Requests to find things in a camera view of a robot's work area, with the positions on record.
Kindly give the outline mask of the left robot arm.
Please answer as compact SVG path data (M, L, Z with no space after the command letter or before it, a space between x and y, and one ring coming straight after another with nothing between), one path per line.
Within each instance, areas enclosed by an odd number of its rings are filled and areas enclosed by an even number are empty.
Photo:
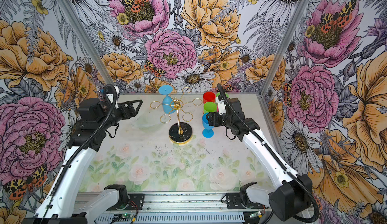
M109 208L126 208L129 196L124 185L105 187L101 194L74 212L76 198L91 162L100 150L107 130L118 127L121 120L138 115L142 100L118 103L119 89L108 84L104 87L104 101L90 98L80 103L81 121L68 142L63 165L42 205L24 224L92 224Z

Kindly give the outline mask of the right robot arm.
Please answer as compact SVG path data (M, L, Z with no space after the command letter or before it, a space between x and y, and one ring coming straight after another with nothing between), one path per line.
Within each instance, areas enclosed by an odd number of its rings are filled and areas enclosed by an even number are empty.
M270 207L279 220L294 218L303 223L314 223L320 210L312 194L312 180L300 175L289 166L265 138L260 126L246 118L240 100L226 96L221 84L217 85L218 111L210 112L206 119L210 126L224 126L231 131L260 161L270 178L274 190L267 191L250 182L240 188L239 199L246 209L254 205Z

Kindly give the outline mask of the aluminium front rail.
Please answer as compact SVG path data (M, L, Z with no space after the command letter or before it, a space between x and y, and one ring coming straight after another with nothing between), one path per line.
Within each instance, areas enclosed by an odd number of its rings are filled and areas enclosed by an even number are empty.
M264 190L257 186L251 186L246 191L229 191L233 193L240 192L247 196L248 200L254 203L260 203L264 206L263 210L269 211L269 197L274 194L273 191ZM221 200L225 191L199 191L199 192L128 192L145 194L143 209L141 213L182 213L182 212L230 212L227 205ZM117 204L104 206L104 211L118 212Z

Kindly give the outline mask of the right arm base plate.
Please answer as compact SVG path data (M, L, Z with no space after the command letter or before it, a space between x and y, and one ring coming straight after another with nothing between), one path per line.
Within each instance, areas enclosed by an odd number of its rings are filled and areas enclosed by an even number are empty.
M260 203L254 203L248 200L244 194L229 192L221 200L227 205L227 209L264 209Z

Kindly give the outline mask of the aluminium corner post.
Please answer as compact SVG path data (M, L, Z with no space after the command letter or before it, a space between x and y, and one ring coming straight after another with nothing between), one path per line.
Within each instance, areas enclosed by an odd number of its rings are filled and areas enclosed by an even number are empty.
M295 12L294 12L293 16L290 18L288 27L285 31L285 34L281 40L279 48L278 48L278 50L275 54L275 57L273 59L272 66L269 69L268 75L266 76L264 84L261 88L260 96L262 98L265 96L266 92L269 89L269 86L271 85L271 83L274 79L275 73L281 64L281 61L282 61L283 56L285 54L285 51L286 51L290 41L292 40L292 36L293 36L294 32L296 31L296 28L297 28L297 26L298 26L298 24L303 16L304 12L307 10L309 2L310 2L310 0L299 0L298 5L296 6Z
M85 47L89 57L93 60L93 63L96 65L105 83L107 85L111 84L114 86L115 83L110 77L104 63L101 60L100 55L98 54L96 48L93 45L92 40L87 34L87 31L85 30L85 27L83 26L82 21L78 17L75 7L72 6L72 3L70 2L70 0L56 0L56 1L59 7L62 9L62 12L68 19L69 24L79 36L80 41L83 43L83 46Z

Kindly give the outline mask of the red wine glass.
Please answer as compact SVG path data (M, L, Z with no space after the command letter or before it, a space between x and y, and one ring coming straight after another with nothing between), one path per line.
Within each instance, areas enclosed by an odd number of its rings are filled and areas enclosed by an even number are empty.
M216 94L213 92L205 92L203 94L203 103L212 102L215 103L216 101Z

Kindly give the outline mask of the right aluminium corner post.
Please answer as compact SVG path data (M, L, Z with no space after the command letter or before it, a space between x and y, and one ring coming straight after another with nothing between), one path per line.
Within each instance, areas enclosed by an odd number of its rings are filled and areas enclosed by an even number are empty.
M297 26L298 26L298 24L303 16L304 12L307 10L309 2L310 2L310 0L299 0L298 5L296 6L295 12L294 12L293 16L290 18L288 27L285 31L285 34L281 40L279 48L278 48L278 50L275 54L275 57L273 59L272 66L269 69L268 75L266 76L264 84L261 88L260 96L262 98L265 96L266 92L269 89L269 86L271 85L271 83L274 79L275 73L281 64L281 61L282 61L283 56L285 54L285 51L286 51L290 41L292 40L292 36L293 36L294 32L296 31L296 28L297 28Z

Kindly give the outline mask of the blue wine glass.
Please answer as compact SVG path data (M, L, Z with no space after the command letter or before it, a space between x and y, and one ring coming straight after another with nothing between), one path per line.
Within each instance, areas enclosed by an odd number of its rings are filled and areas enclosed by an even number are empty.
M202 131L202 135L205 138L212 138L214 136L213 126L209 125L209 121L207 119L208 113L205 113L202 116L202 124L204 127L204 130Z
M164 96L164 99L161 105L165 114L170 114L175 112L173 107L173 99L170 96L172 91L173 91L173 87L170 85L161 86L158 90L158 92Z

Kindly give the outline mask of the green wine glass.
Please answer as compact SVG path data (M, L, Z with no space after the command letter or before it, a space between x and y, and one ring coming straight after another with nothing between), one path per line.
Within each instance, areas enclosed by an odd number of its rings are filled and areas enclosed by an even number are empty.
M216 99L217 100L219 99L220 96L221 96L221 94L219 92L216 93Z
M217 104L214 102L206 102L203 105L203 114L217 112Z

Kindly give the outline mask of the left aluminium corner post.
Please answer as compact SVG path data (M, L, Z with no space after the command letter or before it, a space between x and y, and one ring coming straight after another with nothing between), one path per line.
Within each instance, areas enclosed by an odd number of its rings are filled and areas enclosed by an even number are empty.
M107 85L111 84L114 86L115 83L110 77L104 63L101 60L100 55L98 54L96 48L93 45L92 40L87 34L87 31L85 30L85 27L83 26L82 21L78 17L75 7L72 6L72 3L70 2L70 0L56 0L56 1L59 7L62 9L62 12L68 19L69 24L79 36L80 41L83 43L83 46L85 47L89 57L93 60L93 63L96 65L105 83Z

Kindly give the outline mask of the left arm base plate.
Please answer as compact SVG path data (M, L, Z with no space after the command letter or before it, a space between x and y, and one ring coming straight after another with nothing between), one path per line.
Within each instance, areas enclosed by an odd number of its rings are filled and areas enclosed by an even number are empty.
M117 206L120 211L141 211L144 205L145 194L129 193L123 197Z

